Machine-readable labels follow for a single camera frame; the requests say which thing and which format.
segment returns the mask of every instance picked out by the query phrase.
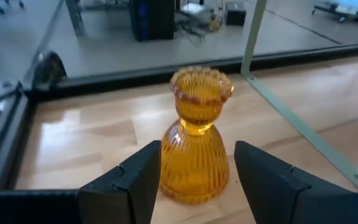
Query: wooden tabletop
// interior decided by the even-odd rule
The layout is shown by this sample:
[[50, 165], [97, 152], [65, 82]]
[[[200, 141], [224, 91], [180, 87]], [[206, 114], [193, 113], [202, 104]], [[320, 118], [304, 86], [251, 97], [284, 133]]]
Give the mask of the wooden tabletop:
[[[256, 72], [325, 140], [358, 166], [358, 57]], [[240, 75], [216, 126], [230, 181], [222, 195], [183, 205], [157, 195], [152, 223], [254, 223], [233, 159], [247, 141], [301, 169], [357, 191]], [[178, 118], [167, 84], [43, 103], [37, 108], [17, 189], [78, 188], [154, 139]]]

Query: ribbed glass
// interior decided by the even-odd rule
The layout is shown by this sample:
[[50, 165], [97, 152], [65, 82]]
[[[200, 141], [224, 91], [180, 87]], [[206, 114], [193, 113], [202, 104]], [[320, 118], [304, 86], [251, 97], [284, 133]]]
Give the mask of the ribbed glass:
[[160, 189], [183, 203], [203, 203], [229, 180], [222, 137], [213, 121], [234, 89], [217, 70], [189, 67], [171, 79], [180, 119], [162, 139]]

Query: vase neck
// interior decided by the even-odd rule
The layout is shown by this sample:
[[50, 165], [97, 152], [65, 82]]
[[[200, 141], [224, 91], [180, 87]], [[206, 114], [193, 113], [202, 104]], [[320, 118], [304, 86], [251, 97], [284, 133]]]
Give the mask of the vase neck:
[[191, 135], [202, 135], [213, 125], [213, 123], [204, 125], [191, 124], [184, 119], [180, 119], [180, 124], [183, 126], [185, 131]]

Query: scalloped rim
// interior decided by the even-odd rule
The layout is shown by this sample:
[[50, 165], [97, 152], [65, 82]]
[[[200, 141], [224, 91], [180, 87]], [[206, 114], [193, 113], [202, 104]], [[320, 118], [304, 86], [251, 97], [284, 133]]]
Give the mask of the scalloped rim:
[[[211, 99], [204, 99], [201, 100], [196, 96], [189, 96], [186, 93], [182, 91], [182, 89], [177, 85], [177, 81], [185, 75], [188, 75], [190, 73], [211, 73], [212, 76], [216, 75], [216, 78], [220, 77], [222, 78], [222, 81], [225, 82], [223, 84], [223, 89], [219, 97], [211, 98]], [[179, 97], [181, 100], [186, 100], [191, 103], [194, 103], [196, 105], [211, 105], [211, 104], [220, 104], [225, 103], [227, 99], [232, 95], [234, 90], [234, 85], [231, 83], [230, 79], [226, 76], [226, 74], [221, 73], [219, 70], [216, 69], [210, 69], [210, 68], [203, 68], [203, 67], [187, 67], [179, 70], [175, 74], [173, 74], [171, 80], [170, 80], [170, 88], [173, 92], [173, 94], [177, 97]]]

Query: gray floor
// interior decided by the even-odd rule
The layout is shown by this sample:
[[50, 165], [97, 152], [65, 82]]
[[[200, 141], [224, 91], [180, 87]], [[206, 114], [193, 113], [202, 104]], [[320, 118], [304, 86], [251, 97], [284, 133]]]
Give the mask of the gray floor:
[[[177, 35], [174, 40], [137, 42], [127, 12], [83, 14], [86, 35], [74, 34], [66, 5], [47, 47], [56, 51], [69, 76], [137, 70], [178, 63], [238, 57], [244, 53], [254, 1], [245, 0], [244, 27], [223, 27], [201, 42]], [[12, 5], [0, 15], [0, 79], [22, 78], [30, 65], [58, 0], [26, 0], [26, 10]], [[206, 1], [211, 6], [218, 0]], [[339, 24], [325, 12], [311, 15], [313, 1], [270, 0], [257, 41], [256, 54], [314, 49], [358, 40], [358, 23]]]

